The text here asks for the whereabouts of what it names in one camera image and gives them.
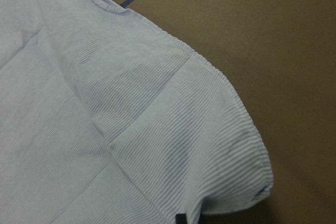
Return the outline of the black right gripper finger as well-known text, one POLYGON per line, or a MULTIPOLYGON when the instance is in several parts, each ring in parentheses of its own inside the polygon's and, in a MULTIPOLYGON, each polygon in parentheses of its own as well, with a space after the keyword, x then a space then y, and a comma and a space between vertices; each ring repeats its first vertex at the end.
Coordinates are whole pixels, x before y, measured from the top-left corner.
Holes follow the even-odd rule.
POLYGON ((175 223, 176 224, 187 224, 186 214, 176 214, 175 215, 175 223))

